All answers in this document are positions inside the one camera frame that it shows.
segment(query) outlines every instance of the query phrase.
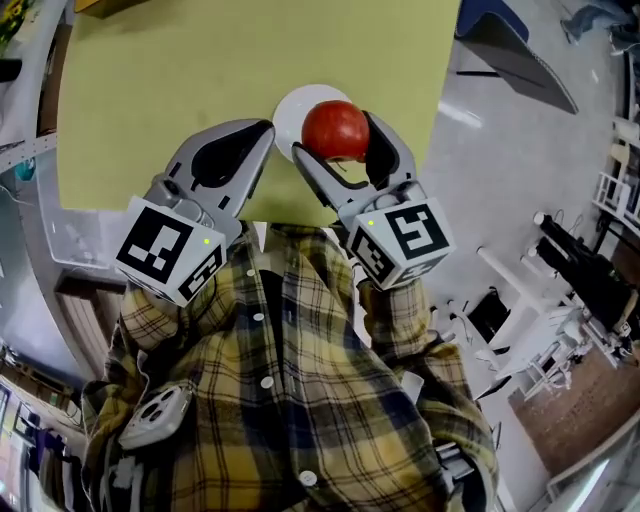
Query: desk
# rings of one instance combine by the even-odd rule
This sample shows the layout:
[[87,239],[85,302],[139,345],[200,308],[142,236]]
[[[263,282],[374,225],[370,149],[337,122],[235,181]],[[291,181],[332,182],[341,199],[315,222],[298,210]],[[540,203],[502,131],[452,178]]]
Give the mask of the desk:
[[[124,210],[190,135],[270,119],[309,83],[385,119],[420,166],[437,112],[458,2],[149,0],[106,20],[76,18],[58,119],[65,208]],[[364,169],[351,169],[359,181]],[[328,225],[274,148],[241,218]]]

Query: red apple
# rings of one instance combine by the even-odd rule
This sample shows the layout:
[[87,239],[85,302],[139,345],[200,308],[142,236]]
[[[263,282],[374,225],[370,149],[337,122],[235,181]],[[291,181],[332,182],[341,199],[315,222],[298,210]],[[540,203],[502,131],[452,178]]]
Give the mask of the red apple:
[[302,144],[325,160],[364,162],[369,123],[362,110],[347,101],[323,101],[304,120]]

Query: shirt sleeve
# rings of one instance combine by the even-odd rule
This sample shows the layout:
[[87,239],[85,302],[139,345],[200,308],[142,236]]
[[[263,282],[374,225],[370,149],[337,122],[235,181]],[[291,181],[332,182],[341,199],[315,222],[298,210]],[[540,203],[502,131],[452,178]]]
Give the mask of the shirt sleeve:
[[458,347],[429,330],[431,315],[420,279],[381,291],[370,280],[358,286],[371,348],[402,379],[405,371],[422,377],[416,408],[436,444],[455,442],[495,494],[498,463],[491,429],[471,398]]
[[85,386],[82,413],[87,451],[82,468],[86,489],[95,491],[103,472],[105,447],[118,435],[144,393],[146,380],[138,370],[141,352],[156,350],[168,338],[176,338],[182,311],[168,303],[157,304],[132,285],[122,301],[101,380]]

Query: gray floor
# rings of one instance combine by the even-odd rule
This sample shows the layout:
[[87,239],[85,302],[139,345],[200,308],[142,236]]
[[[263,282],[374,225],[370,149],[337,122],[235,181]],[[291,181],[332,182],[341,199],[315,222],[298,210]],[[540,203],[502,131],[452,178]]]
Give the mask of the gray floor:
[[[508,3],[529,27],[531,48],[560,77],[580,112],[572,116],[519,96],[499,79],[456,76],[456,70],[486,66],[455,45],[421,176],[445,209],[458,246],[425,278],[440,304],[450,298],[473,304],[488,286],[500,288],[475,251],[489,247],[517,267],[536,240],[531,219],[538,210],[563,209],[567,228],[582,214],[578,232],[587,239],[594,232],[590,200],[608,165],[621,57],[609,55],[602,30],[569,46],[556,0]],[[580,5],[571,4],[571,11]]]

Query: white shelf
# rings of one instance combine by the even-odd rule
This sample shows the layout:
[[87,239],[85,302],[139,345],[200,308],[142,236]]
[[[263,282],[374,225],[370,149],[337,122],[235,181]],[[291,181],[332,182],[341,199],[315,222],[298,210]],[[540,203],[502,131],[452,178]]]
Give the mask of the white shelf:
[[40,90],[51,42],[67,0],[40,0],[32,37],[12,44],[5,57],[22,59],[22,70],[11,82],[2,99],[0,145],[36,138]]
[[0,153],[0,174],[4,171],[8,171],[9,169],[13,169],[16,165],[28,160],[29,158],[33,158],[41,153],[54,149],[57,144],[58,135],[52,133],[51,135],[38,137],[32,142],[18,144],[14,148],[3,151]]

